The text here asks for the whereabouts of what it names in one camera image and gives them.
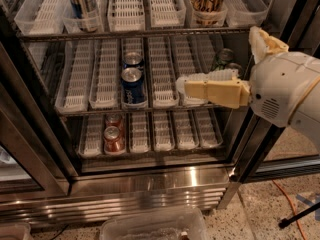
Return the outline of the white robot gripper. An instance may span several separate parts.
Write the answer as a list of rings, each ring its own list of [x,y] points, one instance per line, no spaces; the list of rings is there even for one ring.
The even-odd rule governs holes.
[[[178,92],[238,109],[249,104],[251,85],[250,107],[270,123],[285,127],[303,117],[319,122],[320,60],[288,52],[286,43],[257,26],[250,28],[249,44],[256,63],[249,82],[241,80],[236,69],[224,69],[181,76]]]

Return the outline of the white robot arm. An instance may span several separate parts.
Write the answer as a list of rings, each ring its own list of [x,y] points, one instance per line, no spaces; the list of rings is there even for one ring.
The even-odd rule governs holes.
[[[245,81],[235,69],[197,73],[176,80],[179,93],[238,109],[279,128],[290,126],[320,149],[320,59],[291,52],[283,41],[253,26],[249,43],[255,65]]]

